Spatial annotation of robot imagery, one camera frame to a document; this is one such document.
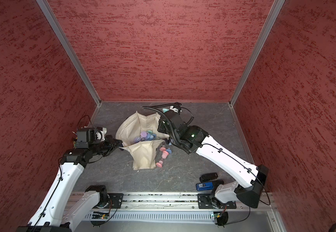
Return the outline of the purple hourglass pile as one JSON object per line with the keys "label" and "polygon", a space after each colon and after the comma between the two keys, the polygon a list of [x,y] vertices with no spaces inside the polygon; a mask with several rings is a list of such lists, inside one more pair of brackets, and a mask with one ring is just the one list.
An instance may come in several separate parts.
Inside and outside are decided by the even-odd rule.
{"label": "purple hourglass pile", "polygon": [[134,138],[134,143],[138,143],[142,140],[142,138],[140,136],[137,136]]}

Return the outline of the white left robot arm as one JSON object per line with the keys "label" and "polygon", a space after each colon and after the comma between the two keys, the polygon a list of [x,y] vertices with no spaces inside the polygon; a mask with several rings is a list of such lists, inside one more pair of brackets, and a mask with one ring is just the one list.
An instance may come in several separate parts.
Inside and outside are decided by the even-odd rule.
{"label": "white left robot arm", "polygon": [[73,232],[93,208],[111,211],[112,198],[104,185],[89,186],[69,211],[65,210],[73,188],[91,159],[106,157],[122,146],[122,141],[107,135],[105,140],[86,147],[67,150],[58,162],[58,173],[45,199],[26,226],[18,232]]}

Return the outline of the cream canvas bag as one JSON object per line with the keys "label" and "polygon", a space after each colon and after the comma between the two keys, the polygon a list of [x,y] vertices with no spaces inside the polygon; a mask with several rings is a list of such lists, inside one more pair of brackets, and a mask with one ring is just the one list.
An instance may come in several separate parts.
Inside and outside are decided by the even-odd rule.
{"label": "cream canvas bag", "polygon": [[[116,132],[116,138],[123,142],[122,149],[128,151],[133,158],[134,170],[156,167],[155,158],[158,148],[163,145],[166,139],[169,139],[167,134],[157,131],[159,119],[158,113],[144,116],[136,112],[128,117]],[[134,138],[140,136],[142,131],[156,134],[156,139],[146,141],[145,138],[142,138],[140,142],[134,143]]]}

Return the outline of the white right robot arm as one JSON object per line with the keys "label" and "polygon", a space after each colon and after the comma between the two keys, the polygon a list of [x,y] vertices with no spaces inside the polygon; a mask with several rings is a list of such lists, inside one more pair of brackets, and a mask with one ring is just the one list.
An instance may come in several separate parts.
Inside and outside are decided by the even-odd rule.
{"label": "white right robot arm", "polygon": [[159,112],[159,115],[158,132],[169,135],[174,146],[210,160],[234,178],[232,183],[215,185],[210,195],[213,206],[240,201],[250,208],[258,208],[269,172],[266,166],[256,166],[239,158],[201,127],[185,123],[173,110]]}

